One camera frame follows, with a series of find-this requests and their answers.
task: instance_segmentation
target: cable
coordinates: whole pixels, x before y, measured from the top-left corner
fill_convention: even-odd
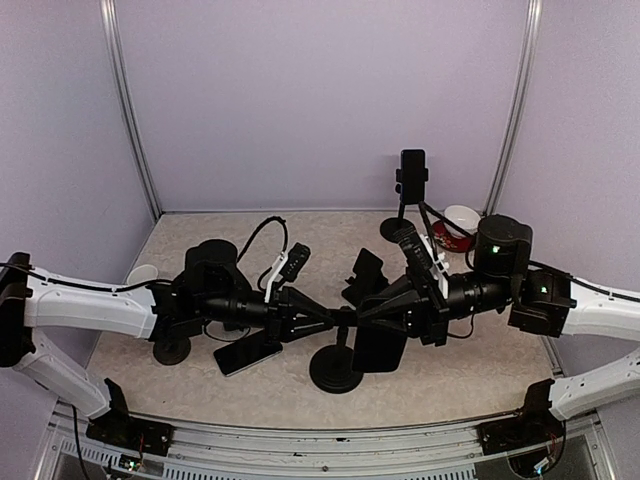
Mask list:
[[[590,283],[583,282],[582,280],[574,277],[570,273],[563,272],[562,270],[558,270],[557,268],[547,265],[546,263],[536,262],[534,260],[531,260],[529,262],[529,265],[531,265],[532,267],[539,268],[540,270],[553,273],[554,275],[560,275],[562,277],[569,278],[569,280],[571,280],[572,283],[575,283],[576,285],[584,287],[587,290],[591,290],[592,292],[596,292],[601,295],[607,295],[608,297],[611,297],[611,298],[617,298],[618,300],[626,300],[628,302],[640,303],[640,298],[638,297],[625,295],[624,293],[616,293],[611,290],[606,290],[604,288],[596,287],[595,285],[591,285]]]
[[[272,222],[278,222],[282,226],[283,242],[282,242],[282,250],[281,251],[285,252],[287,250],[287,246],[289,244],[289,231],[287,230],[287,221],[284,218],[278,217],[278,216],[268,217],[268,218],[265,218],[260,223],[260,225],[258,225],[256,227],[256,229],[253,231],[253,233],[249,236],[249,239],[244,244],[244,247],[242,247],[242,250],[238,254],[238,262],[240,262],[240,260],[242,260],[242,257],[244,257],[244,255],[247,253],[247,250],[249,250],[249,247],[251,246],[253,241],[258,236],[258,233],[260,233],[260,231],[264,227],[266,227],[267,225],[269,225]]]
[[[474,313],[473,315],[471,315],[471,331],[469,331],[469,333],[467,333],[466,335],[454,335],[453,333],[447,333],[447,337],[455,338],[458,340],[466,340],[467,338],[471,338],[471,335],[473,335],[473,331],[476,328],[476,325],[474,322],[475,319],[476,319],[476,314]]]
[[[82,474],[84,475],[85,480],[91,480],[89,474],[87,473],[87,466],[84,464],[84,460],[82,459],[82,450],[80,450],[80,435],[78,434],[78,410],[74,405],[71,405],[71,409],[73,410],[73,434],[76,437],[76,450],[78,451],[78,461],[80,462],[80,469],[82,470]]]
[[[136,283],[134,285],[126,285],[124,287],[100,287],[97,285],[87,285],[84,283],[76,283],[69,282],[67,280],[60,280],[58,278],[47,278],[44,275],[40,275],[39,273],[34,272],[33,270],[29,270],[25,268],[24,265],[15,265],[13,263],[0,263],[0,268],[11,268],[13,270],[18,270],[19,272],[25,273],[30,277],[33,277],[41,282],[51,283],[53,285],[63,285],[65,287],[79,288],[82,290],[90,290],[92,292],[105,292],[105,293],[124,293],[129,292],[131,290],[136,290],[138,288],[146,287],[149,285],[156,284],[168,284],[171,285],[172,281],[164,278],[156,278],[154,280],[147,280],[144,282]]]
[[[420,210],[420,216],[422,217],[422,223],[424,223],[424,228],[427,230],[427,237],[429,238],[429,244],[431,245],[431,250],[433,251],[433,258],[437,259],[438,243],[436,242],[436,232],[433,230],[433,225],[431,224],[429,215],[427,215],[427,209],[425,205],[426,203],[421,202],[420,204],[418,204],[418,209]]]
[[[243,338],[246,338],[251,333],[251,327],[248,327],[246,330],[247,331],[244,332],[244,334],[241,337],[234,338],[233,340],[227,340],[225,338],[214,337],[209,332],[207,332],[207,326],[206,325],[202,326],[202,333],[204,334],[205,337],[209,337],[211,340],[217,340],[219,342],[224,342],[224,343],[236,343],[237,341],[242,340]]]
[[[558,464],[560,463],[560,460],[562,460],[562,455],[564,455],[564,450],[566,445],[567,445],[567,422],[564,421],[562,422],[562,445],[560,446],[560,452],[558,453],[558,456],[554,458],[551,466],[549,466],[549,468],[547,468],[543,472],[545,475],[558,466]]]
[[[264,272],[262,272],[260,274],[260,277],[258,278],[258,283],[257,283],[258,290],[260,290],[262,293],[265,293],[267,291],[267,289],[262,286],[262,280],[264,280],[265,277],[269,275],[269,273],[271,273],[271,267],[267,268]]]

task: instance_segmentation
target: table surface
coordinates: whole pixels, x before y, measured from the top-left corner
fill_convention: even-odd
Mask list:
[[[160,276],[177,275],[184,253],[210,238],[242,247],[269,213],[164,215],[137,264],[158,267]],[[404,271],[397,245],[378,233],[389,212],[279,213],[287,220],[290,241],[311,248],[311,258],[295,287],[326,307],[346,304],[340,292],[361,248],[384,260],[390,280]],[[421,225],[416,212],[407,217]],[[257,237],[239,264],[255,285],[282,245],[280,227],[272,224]],[[448,255],[452,271],[463,271],[461,255]],[[224,344],[205,336],[192,338],[189,357],[163,366],[152,356],[152,344],[103,333],[90,361],[94,372],[118,383],[133,412],[210,424],[294,429],[378,428],[475,418],[522,405],[527,387],[551,377],[539,337],[507,326],[508,312],[476,317],[468,340],[449,339],[444,347],[423,347],[410,340],[396,372],[367,374],[360,386],[343,395],[318,390],[308,374],[313,354],[335,342],[324,332],[284,345],[284,352],[232,377],[224,377],[212,353]],[[211,333],[223,335],[219,326]],[[469,322],[451,325],[465,334]],[[351,333],[349,343],[353,342]]]

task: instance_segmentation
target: phone screen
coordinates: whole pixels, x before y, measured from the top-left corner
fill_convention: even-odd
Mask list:
[[[403,150],[400,153],[401,200],[405,205],[416,205],[424,200],[426,161],[424,150]]]
[[[282,344],[266,343],[266,334],[260,331],[219,348],[213,352],[213,356],[222,374],[228,377],[280,352],[282,352]]]

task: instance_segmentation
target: lavender backdrop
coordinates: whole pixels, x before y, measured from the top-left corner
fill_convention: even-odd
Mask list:
[[[118,2],[166,210],[393,208],[425,148],[438,207],[481,209],[526,0]]]
[[[640,290],[640,8],[546,0],[536,65],[500,212],[529,223],[534,256]],[[558,342],[569,374],[630,342]],[[640,398],[599,409],[622,479],[640,472]]]
[[[0,259],[121,281],[152,228],[123,129],[98,2],[0,5]],[[95,335],[52,332],[85,362]],[[55,397],[0,370],[0,477],[29,478]]]

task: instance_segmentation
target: round base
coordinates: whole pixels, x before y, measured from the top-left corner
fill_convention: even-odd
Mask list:
[[[156,342],[153,345],[153,358],[162,365],[177,365],[189,356],[191,340],[184,338],[175,342]]]
[[[351,370],[353,350],[328,345],[318,350],[309,364],[311,380],[327,393],[347,393],[360,385],[364,373]]]
[[[398,217],[387,218],[384,222],[380,224],[380,235],[382,238],[391,243],[398,243],[396,240],[396,232],[398,230],[402,230],[403,228],[412,227],[413,223],[411,223],[406,218],[398,221]]]

